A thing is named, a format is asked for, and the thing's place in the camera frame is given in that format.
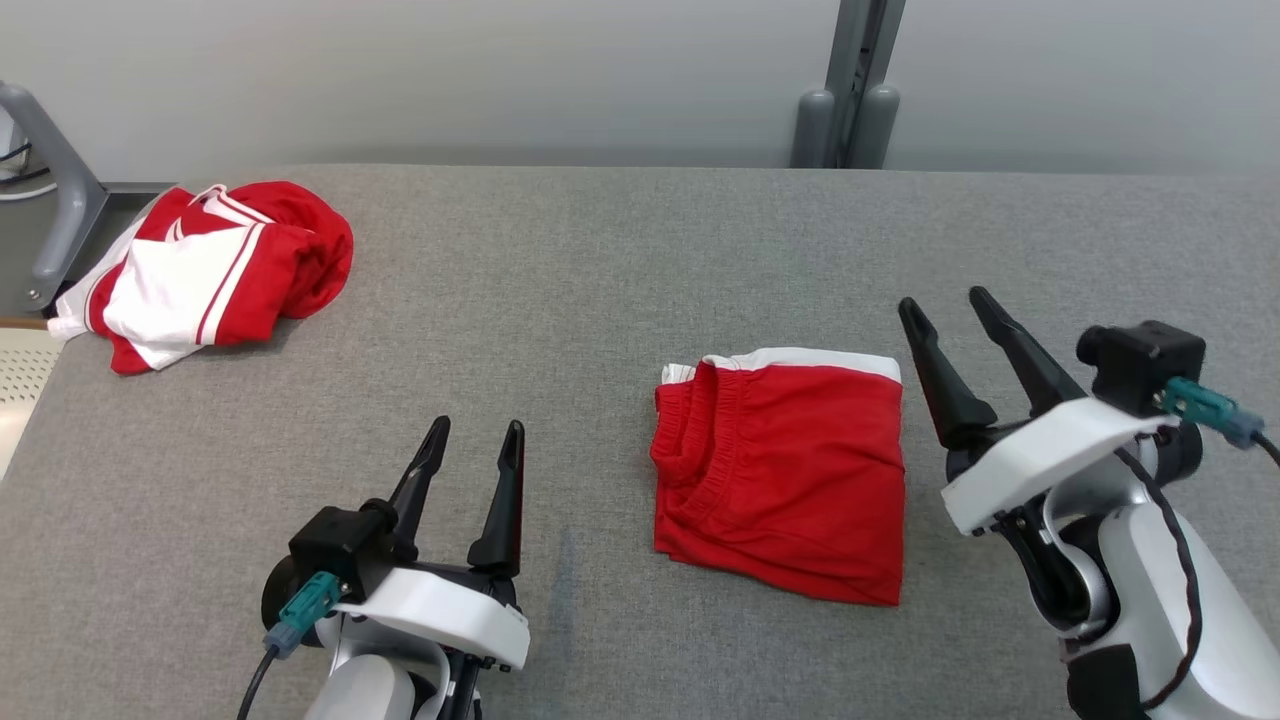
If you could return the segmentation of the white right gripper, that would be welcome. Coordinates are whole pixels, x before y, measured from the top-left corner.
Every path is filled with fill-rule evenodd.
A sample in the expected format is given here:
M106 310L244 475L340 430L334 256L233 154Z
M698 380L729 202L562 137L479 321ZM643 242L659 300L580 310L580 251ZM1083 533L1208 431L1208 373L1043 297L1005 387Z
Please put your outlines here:
M986 287L972 287L968 297L1015 370L1032 419L998 425L996 411L974 396L941 350L915 299L899 302L934 432L947 451L943 505L963 534L995 529L1025 509L1055 536L1061 521L1151 503L1149 482L1161 488L1199 469L1204 451L1197 427L1084 398L1087 392Z

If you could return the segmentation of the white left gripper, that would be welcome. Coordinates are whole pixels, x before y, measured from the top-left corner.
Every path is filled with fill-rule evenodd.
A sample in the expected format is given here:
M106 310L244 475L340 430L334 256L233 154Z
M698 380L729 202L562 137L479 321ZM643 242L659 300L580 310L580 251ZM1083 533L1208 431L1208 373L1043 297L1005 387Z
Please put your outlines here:
M397 561L419 559L416 534L449 433L451 419L438 416L392 493ZM468 548L472 570L508 579L520 574L525 441L522 421L512 420L497 459L498 480L483 532ZM380 556L360 559L352 571L338 577L352 583L349 593L316 621L315 637L306 639L332 653L333 669L362 655L443 667L447 653L454 652L503 673L520 671L527 661L529 620L503 598Z

